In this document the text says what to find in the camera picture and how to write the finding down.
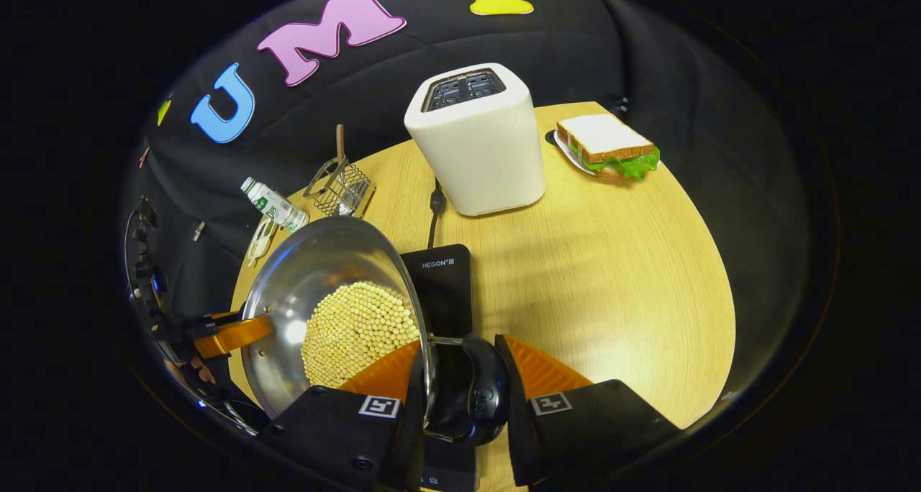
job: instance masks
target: letter m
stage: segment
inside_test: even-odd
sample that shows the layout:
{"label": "letter m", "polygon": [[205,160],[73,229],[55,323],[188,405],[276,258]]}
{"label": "letter m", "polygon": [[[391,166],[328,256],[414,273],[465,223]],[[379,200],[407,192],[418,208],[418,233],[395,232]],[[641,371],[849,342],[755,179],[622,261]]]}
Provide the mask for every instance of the letter m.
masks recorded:
{"label": "letter m", "polygon": [[305,59],[299,51],[335,58],[339,55],[341,26],[349,34],[345,43],[361,46],[401,29],[406,20],[388,14],[377,0],[329,0],[319,24],[285,24],[260,42],[257,49],[270,50],[287,72],[285,83],[296,86],[319,67],[318,60]]}

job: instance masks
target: power cord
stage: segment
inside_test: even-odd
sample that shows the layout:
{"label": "power cord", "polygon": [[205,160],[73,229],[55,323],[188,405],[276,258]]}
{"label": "power cord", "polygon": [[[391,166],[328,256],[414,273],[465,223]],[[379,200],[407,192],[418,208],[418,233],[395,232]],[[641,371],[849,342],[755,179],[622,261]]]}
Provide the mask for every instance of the power cord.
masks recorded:
{"label": "power cord", "polygon": [[435,223],[438,221],[438,214],[445,211],[445,194],[441,191],[441,183],[435,179],[435,190],[428,199],[428,207],[432,210],[432,226],[428,229],[428,249],[435,246]]}

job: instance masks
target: blue letter u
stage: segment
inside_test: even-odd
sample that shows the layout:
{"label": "blue letter u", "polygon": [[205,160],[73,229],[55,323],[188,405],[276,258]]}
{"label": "blue letter u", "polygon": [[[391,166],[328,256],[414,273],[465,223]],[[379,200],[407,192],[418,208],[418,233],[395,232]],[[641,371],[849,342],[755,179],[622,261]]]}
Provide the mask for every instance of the blue letter u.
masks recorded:
{"label": "blue letter u", "polygon": [[214,82],[214,89],[223,88],[237,103],[237,113],[233,118],[223,119],[214,111],[208,103],[211,101],[211,95],[202,96],[191,112],[191,122],[201,127],[204,134],[216,142],[229,142],[239,136],[250,123],[256,109],[256,98],[243,79],[237,75],[237,66],[240,66],[240,63],[230,65]]}

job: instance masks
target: tabletop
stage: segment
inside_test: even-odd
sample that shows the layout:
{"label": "tabletop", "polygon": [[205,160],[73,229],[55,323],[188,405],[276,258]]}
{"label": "tabletop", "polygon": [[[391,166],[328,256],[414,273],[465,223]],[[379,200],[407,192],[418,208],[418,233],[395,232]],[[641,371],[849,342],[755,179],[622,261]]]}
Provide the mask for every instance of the tabletop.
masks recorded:
{"label": "tabletop", "polygon": [[[668,145],[659,145],[662,163],[642,183],[601,180],[543,135],[559,119],[607,111],[595,102],[534,111],[546,194],[484,217],[461,216],[448,198],[438,217],[435,246],[464,244],[473,258],[474,331],[490,341],[513,335],[595,383],[618,378],[684,429],[716,403],[732,362],[735,315],[717,246],[668,171]],[[425,249],[435,177],[415,142],[355,164],[377,184],[364,219],[398,252]],[[292,203],[310,220],[323,217],[301,194]],[[243,263],[232,309],[288,236],[279,230],[266,256],[253,267]],[[239,349],[230,374],[255,401]],[[481,490],[515,488],[504,432],[478,448],[478,463]]]}

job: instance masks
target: water bottle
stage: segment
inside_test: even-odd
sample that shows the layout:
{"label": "water bottle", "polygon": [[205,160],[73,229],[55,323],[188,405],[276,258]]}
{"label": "water bottle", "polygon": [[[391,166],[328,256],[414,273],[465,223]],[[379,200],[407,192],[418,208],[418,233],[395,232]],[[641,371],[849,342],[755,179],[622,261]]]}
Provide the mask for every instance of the water bottle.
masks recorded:
{"label": "water bottle", "polygon": [[277,191],[254,178],[246,178],[240,190],[246,193],[250,203],[253,203],[257,210],[290,233],[300,229],[310,219],[304,210],[297,208]]}

